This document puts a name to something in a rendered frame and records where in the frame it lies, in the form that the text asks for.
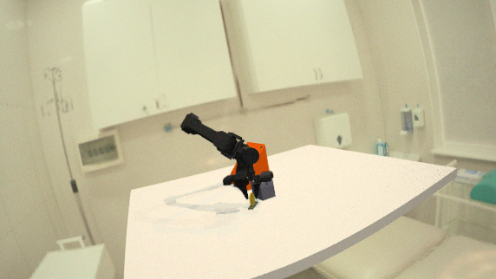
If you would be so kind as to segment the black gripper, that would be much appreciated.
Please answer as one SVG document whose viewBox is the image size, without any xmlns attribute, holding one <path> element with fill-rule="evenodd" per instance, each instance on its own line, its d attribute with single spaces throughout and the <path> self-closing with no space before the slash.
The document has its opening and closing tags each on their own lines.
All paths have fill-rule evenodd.
<svg viewBox="0 0 496 279">
<path fill-rule="evenodd" d="M 258 192 L 259 192 L 260 185 L 262 184 L 262 182 L 270 182 L 272 180 L 272 178 L 273 178 L 274 172 L 273 171 L 262 172 L 259 175 L 255 175 L 256 173 L 254 172 L 253 165 L 248 165 L 245 162 L 237 162 L 236 167 L 239 168 L 239 170 L 244 170 L 245 167 L 247 167 L 247 168 L 249 167 L 250 171 L 253 172 L 254 183 L 252 185 L 254 187 L 255 198 L 258 199 Z M 226 175 L 224 177 L 224 179 L 223 179 L 224 186 L 231 185 L 231 183 L 233 182 L 234 183 L 234 187 L 237 187 L 235 185 L 235 182 L 234 182 L 234 179 L 233 179 L 234 178 L 234 175 L 235 174 L 229 174 L 229 175 Z M 237 188 L 239 188 L 239 190 L 244 194 L 246 200 L 248 200 L 248 192 L 247 192 L 246 186 L 242 185 L 242 186 L 239 186 Z"/>
</svg>

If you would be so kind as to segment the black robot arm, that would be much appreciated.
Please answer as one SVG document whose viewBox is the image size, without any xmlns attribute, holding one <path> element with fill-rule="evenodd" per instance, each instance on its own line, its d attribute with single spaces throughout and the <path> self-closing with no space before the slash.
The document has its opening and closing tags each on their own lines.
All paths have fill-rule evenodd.
<svg viewBox="0 0 496 279">
<path fill-rule="evenodd" d="M 254 165 L 259 160 L 258 150 L 244 144 L 242 137 L 230 132 L 216 132 L 212 128 L 202 124 L 199 117 L 193 113 L 186 115 L 180 128 L 188 134 L 198 134 L 209 140 L 223 156 L 228 156 L 227 158 L 230 160 L 235 159 L 237 162 L 245 162 L 248 165 Z M 254 179 L 254 175 L 249 167 L 245 167 L 244 170 L 236 168 L 236 174 L 233 179 L 237 187 L 246 186 L 249 184 L 249 181 Z"/>
</svg>

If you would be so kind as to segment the thin gold coin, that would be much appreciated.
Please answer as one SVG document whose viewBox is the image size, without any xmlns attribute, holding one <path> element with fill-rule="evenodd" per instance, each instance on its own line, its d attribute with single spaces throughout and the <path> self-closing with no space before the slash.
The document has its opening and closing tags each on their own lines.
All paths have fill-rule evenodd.
<svg viewBox="0 0 496 279">
<path fill-rule="evenodd" d="M 255 204 L 255 196 L 253 192 L 250 193 L 250 204 L 253 206 Z"/>
</svg>

